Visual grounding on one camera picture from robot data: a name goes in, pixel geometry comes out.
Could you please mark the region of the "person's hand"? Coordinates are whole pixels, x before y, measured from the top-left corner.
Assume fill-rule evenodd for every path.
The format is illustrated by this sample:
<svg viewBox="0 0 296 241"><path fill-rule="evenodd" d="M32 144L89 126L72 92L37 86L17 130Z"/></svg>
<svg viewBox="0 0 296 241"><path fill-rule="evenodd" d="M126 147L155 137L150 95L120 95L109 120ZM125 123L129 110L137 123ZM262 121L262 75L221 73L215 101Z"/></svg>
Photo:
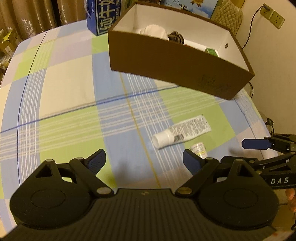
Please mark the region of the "person's hand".
<svg viewBox="0 0 296 241"><path fill-rule="evenodd" d="M296 211L296 205L295 205L295 188L289 188L285 190L285 195L287 197L288 206L290 208L290 211L293 213L293 217L295 219L295 211Z"/></svg>

